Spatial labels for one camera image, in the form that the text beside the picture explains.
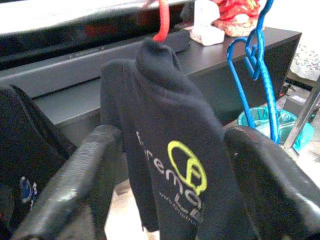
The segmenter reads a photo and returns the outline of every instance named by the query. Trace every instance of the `logo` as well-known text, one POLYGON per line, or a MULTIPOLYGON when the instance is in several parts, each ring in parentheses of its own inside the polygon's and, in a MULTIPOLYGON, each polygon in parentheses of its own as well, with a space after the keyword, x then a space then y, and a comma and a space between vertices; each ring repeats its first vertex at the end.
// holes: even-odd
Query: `logo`
POLYGON ((31 211, 38 195, 37 184, 34 182, 31 187, 29 180, 23 176, 20 179, 19 187, 21 192, 21 201, 24 204, 30 203, 29 208, 31 211))
POLYGON ((163 179, 177 190, 177 192, 173 193, 171 190, 167 191, 167 187, 163 188, 161 182, 159 182, 159 196, 167 201, 181 218, 197 226, 203 221, 201 213, 203 203, 199 195, 207 188, 207 175, 197 156, 180 141, 171 141, 167 146, 169 161, 167 160, 167 164, 164 165, 162 160, 146 148, 138 131, 136 131, 136 136, 139 144, 142 146, 146 160, 153 163, 158 173, 163 176, 163 179), (175 148, 186 155, 185 172, 181 172, 176 164, 173 156, 173 149, 175 148), (173 166, 173 169, 165 167, 168 167, 170 164, 173 166))
POLYGON ((207 175, 206 172, 197 158, 197 156, 182 142, 180 141, 171 141, 168 144, 168 155, 171 162, 171 165, 173 166, 176 174, 180 178, 182 182, 184 182, 187 186, 189 186, 191 189, 194 190, 194 192, 199 196, 201 192, 204 192, 207 189, 207 175), (180 170, 178 169, 178 166, 175 162, 174 156, 173 156, 173 149, 179 149, 182 152, 184 152, 188 160, 186 162, 186 176, 184 177, 180 170), (195 176, 197 179, 201 180, 200 185, 196 185, 192 182, 192 177, 195 176))

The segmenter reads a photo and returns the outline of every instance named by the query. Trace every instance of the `desk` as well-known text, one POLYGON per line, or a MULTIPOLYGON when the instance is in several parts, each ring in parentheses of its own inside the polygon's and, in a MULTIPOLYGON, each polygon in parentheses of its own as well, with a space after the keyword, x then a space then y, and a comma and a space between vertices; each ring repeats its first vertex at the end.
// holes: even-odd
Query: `desk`
MULTIPOLYGON (((269 68, 277 98, 300 36, 299 32, 268 27, 265 29, 265 62, 269 68)), ((233 38, 226 37, 224 43, 206 47, 191 41, 187 50, 177 54, 182 71, 202 91, 214 113, 224 125, 236 119, 242 111, 242 103, 226 60, 227 48, 232 41, 233 38)), ((44 67, 42 64, 39 69, 35 68, 32 71, 26 66, 23 69, 16 69, 14 73, 9 69, 11 72, 6 71, 6 73, 11 75, 6 79, 11 79, 10 83, 16 83, 31 96, 39 94, 36 92, 37 89, 49 91, 67 87, 36 97, 35 102, 44 114, 55 125, 62 128, 65 135, 77 145, 100 124, 101 64, 112 59, 133 59, 140 44, 141 41, 126 42, 124 45, 108 46, 108 49, 88 55, 72 55, 79 56, 78 58, 58 57, 55 59, 56 63, 52 59, 48 66, 44 67), (34 80, 44 75, 45 79, 35 85, 34 80)), ((243 45, 239 44, 233 54, 235 67, 242 79, 250 106, 259 106, 266 101, 263 84, 261 80, 256 82, 250 80, 242 61, 244 57, 243 45)), ((0 82, 4 76, 5 73, 0 72, 0 82)))

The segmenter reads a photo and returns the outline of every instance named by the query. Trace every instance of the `metal pole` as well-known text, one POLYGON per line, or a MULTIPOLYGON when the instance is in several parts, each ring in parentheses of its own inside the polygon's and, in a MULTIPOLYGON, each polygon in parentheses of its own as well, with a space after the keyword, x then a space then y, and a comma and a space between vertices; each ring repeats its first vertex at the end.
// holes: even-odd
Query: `metal pole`
POLYGON ((300 112, 289 136, 287 137, 283 148, 285 150, 289 150, 290 148, 293 147, 297 137, 301 133, 302 129, 304 128, 306 122, 310 118, 310 115, 313 112, 313 109, 317 102, 320 99, 320 77, 318 78, 315 86, 313 87, 308 99, 306 100, 302 111, 300 112))

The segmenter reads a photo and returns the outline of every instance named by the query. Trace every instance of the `sleeve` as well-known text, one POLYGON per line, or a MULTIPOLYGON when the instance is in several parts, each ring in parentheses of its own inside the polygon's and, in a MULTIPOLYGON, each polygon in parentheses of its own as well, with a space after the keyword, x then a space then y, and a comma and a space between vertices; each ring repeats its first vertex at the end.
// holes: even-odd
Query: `sleeve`
POLYGON ((121 128, 120 116, 117 108, 115 89, 119 84, 123 72, 123 64, 119 60, 108 62, 101 68, 100 82, 100 121, 102 125, 112 125, 121 128))

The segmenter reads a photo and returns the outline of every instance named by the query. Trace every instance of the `black desk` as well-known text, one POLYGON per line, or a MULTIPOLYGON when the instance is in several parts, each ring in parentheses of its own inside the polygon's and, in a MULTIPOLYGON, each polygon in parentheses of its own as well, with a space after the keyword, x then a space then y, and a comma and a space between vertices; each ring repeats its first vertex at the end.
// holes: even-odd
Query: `black desk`
MULTIPOLYGON (((268 66, 276 97, 283 86, 285 76, 301 33, 275 28, 265 29, 265 62, 268 66)), ((203 47, 191 41, 190 47, 179 53, 183 72, 201 89, 220 121, 225 125, 237 118, 242 111, 242 103, 235 87, 234 79, 226 61, 226 51, 233 38, 226 37, 224 43, 203 47)), ((128 47, 128 58, 134 58, 140 42, 112 48, 112 59, 123 58, 115 54, 128 47)), ((242 80, 251 107, 260 106, 265 100, 262 81, 251 81, 242 59, 245 57, 243 45, 235 48, 233 60, 242 80)), ((82 71, 100 72, 100 65, 109 57, 99 57, 81 63, 82 71)), ((37 97, 36 104, 58 125, 76 144, 100 123, 100 80, 99 78, 71 86, 67 89, 37 97)))

